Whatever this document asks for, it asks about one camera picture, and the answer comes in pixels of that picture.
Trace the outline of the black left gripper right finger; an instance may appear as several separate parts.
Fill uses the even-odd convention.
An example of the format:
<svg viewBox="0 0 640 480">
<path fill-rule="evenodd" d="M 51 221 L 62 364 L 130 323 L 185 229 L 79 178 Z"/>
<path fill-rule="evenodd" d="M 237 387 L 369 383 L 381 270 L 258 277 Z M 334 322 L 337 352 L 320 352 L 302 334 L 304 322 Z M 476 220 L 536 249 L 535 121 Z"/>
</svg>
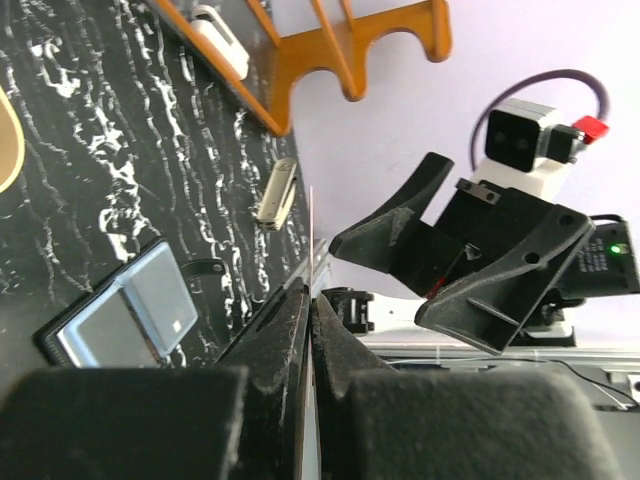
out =
<svg viewBox="0 0 640 480">
<path fill-rule="evenodd" d="M 587 396 L 541 369 L 401 372 L 310 311 L 326 479 L 620 479 Z"/>
</svg>

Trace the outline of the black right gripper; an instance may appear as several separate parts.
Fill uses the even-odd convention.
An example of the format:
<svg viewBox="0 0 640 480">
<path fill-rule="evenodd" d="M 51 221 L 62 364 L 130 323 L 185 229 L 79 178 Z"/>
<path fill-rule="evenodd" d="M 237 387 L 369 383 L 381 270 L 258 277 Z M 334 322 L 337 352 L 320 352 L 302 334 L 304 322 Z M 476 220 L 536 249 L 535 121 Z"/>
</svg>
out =
<svg viewBox="0 0 640 480">
<path fill-rule="evenodd" d="M 500 355 L 595 230 L 586 215 L 461 179 L 436 223 L 421 216 L 454 162 L 427 154 L 381 207 L 337 234 L 337 259 L 388 274 L 424 303 L 414 323 Z"/>
</svg>

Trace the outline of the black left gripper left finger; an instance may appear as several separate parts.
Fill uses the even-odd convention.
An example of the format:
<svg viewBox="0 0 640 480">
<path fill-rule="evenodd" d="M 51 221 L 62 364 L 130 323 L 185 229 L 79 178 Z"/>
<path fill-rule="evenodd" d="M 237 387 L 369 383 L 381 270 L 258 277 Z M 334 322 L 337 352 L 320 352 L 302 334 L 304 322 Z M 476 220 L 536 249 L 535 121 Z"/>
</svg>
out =
<svg viewBox="0 0 640 480">
<path fill-rule="evenodd" d="M 5 479 L 298 479 L 310 291 L 293 282 L 213 365 L 49 368 L 1 405 Z"/>
</svg>

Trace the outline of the black blue card holder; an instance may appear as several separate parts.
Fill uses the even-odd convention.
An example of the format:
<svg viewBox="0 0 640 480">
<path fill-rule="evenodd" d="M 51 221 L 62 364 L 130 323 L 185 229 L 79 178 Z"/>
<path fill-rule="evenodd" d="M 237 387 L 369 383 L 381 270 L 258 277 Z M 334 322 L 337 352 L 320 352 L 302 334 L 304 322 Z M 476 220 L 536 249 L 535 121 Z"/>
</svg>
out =
<svg viewBox="0 0 640 480">
<path fill-rule="evenodd" d="M 34 341 L 57 366 L 159 367 L 198 321 L 188 282 L 227 272 L 217 258 L 180 265 L 169 242 L 156 238 L 38 330 Z"/>
</svg>

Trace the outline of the beige oval plastic tray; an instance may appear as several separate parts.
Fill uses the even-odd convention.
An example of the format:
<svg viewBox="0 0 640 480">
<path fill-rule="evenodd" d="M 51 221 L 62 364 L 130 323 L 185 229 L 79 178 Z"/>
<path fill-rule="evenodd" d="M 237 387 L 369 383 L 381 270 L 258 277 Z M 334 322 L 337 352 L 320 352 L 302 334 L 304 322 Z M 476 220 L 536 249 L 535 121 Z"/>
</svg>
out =
<svg viewBox="0 0 640 480">
<path fill-rule="evenodd" d="M 0 92 L 0 192 L 5 192 L 20 174 L 25 157 L 25 137 L 18 116 L 4 90 Z"/>
</svg>

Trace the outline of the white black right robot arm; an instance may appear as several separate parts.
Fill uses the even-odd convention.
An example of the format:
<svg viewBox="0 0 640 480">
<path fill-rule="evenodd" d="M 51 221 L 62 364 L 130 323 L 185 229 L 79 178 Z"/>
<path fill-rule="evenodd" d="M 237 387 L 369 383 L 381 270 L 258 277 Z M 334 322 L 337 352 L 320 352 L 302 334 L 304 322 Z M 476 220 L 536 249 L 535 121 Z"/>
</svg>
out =
<svg viewBox="0 0 640 480">
<path fill-rule="evenodd" d="M 423 299 L 414 321 L 493 355 L 534 345 L 569 308 L 635 294 L 627 222 L 587 216 L 499 178 L 460 180 L 434 224 L 422 214 L 452 169 L 427 154 L 381 207 L 337 234 L 330 253 L 388 274 Z"/>
</svg>

